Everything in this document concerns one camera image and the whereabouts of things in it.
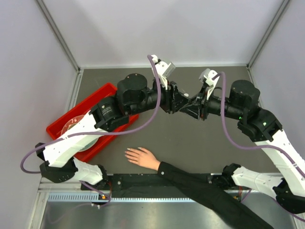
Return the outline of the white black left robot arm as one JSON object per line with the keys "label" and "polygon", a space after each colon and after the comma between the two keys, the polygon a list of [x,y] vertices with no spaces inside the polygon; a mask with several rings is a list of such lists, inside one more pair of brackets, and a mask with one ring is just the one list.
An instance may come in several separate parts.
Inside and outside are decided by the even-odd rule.
{"label": "white black left robot arm", "polygon": [[78,160],[75,154],[98,139],[98,134],[110,133],[129,122],[131,115],[156,107],[157,85],[147,86],[147,79],[137,73],[126,76],[117,84],[115,95],[101,99],[70,130],[62,140],[36,152],[44,162],[41,175],[53,183],[80,180],[103,189],[108,184],[107,173],[101,165]]}

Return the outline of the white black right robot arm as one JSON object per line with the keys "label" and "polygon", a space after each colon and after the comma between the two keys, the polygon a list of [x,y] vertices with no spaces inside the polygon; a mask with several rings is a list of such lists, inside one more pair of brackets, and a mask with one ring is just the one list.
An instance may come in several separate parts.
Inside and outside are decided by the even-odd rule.
{"label": "white black right robot arm", "polygon": [[305,161],[290,143],[276,116],[258,105],[259,96],[260,91],[246,80],[233,82],[228,98],[224,94],[214,96],[205,83],[197,96],[184,98],[180,112],[198,120],[207,119],[209,114],[219,115],[226,135],[224,119],[237,120],[238,129],[255,143],[243,149],[263,150],[281,173],[281,176],[268,176],[231,164],[223,170],[222,182],[226,188],[247,187],[268,195],[290,213],[304,213]]}

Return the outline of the black sleeved forearm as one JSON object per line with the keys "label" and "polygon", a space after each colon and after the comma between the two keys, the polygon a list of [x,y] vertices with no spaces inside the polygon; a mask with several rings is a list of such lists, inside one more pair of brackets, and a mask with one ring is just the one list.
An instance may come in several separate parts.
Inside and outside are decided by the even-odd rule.
{"label": "black sleeved forearm", "polygon": [[185,172],[173,165],[160,162],[157,174],[169,181],[188,198],[214,211],[234,229],[271,229],[247,206],[238,202],[216,185]]}

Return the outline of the person's bare hand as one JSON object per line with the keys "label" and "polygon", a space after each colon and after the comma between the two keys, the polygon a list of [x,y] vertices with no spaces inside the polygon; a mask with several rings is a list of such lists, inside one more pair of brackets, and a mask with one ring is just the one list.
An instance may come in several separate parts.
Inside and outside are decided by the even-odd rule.
{"label": "person's bare hand", "polygon": [[127,148],[125,157],[130,163],[155,171],[158,170],[161,163],[152,152],[142,147],[137,149]]}

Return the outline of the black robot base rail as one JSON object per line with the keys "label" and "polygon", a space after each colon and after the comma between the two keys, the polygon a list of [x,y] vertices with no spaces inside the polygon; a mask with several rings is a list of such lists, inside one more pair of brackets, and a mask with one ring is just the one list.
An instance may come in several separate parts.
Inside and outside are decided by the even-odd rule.
{"label": "black robot base rail", "polygon": [[113,198],[186,198],[171,182],[157,174],[109,175],[101,191],[111,191]]}

